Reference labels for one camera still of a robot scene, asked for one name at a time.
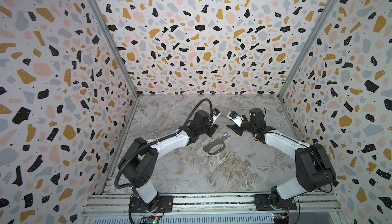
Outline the translucent keyring tag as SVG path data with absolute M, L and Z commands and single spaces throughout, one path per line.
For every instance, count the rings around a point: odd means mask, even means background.
M 217 155 L 217 154 L 221 153 L 226 148 L 225 140 L 226 140 L 225 137 L 220 137 L 220 138 L 212 141 L 211 143 L 204 145 L 203 151 L 206 152 L 210 156 Z

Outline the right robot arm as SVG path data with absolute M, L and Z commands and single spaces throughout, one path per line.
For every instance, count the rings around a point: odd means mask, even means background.
M 295 161 L 296 176 L 271 189 L 267 202 L 273 209 L 280 210 L 294 197 L 303 193 L 332 185 L 337 176 L 325 148 L 318 143 L 308 144 L 288 137 L 265 121 L 264 108 L 249 111 L 249 118 L 231 111 L 227 117 L 234 122 L 227 125 L 238 135 L 249 132 L 263 144 L 275 147 Z

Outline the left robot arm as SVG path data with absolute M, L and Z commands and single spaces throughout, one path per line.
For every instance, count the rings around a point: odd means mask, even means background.
M 212 137 L 218 128 L 215 122 L 219 116 L 217 108 L 210 113 L 199 110 L 193 119 L 188 118 L 176 132 L 153 140 L 136 138 L 118 164 L 114 187 L 131 188 L 134 195 L 147 206 L 157 204 L 159 193 L 151 182 L 157 160 L 178 148 L 195 143 L 204 134 Z

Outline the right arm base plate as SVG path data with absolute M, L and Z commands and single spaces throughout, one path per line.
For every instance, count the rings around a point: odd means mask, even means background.
M 279 195 L 256 194 L 254 195 L 254 204 L 257 211 L 287 211 L 297 210 L 294 198 L 282 199 Z

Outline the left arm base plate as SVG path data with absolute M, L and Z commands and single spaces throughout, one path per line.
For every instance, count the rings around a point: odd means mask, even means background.
M 172 212 L 174 197 L 172 195 L 157 195 L 151 202 L 146 203 L 141 197 L 133 197 L 129 204 L 131 213 Z

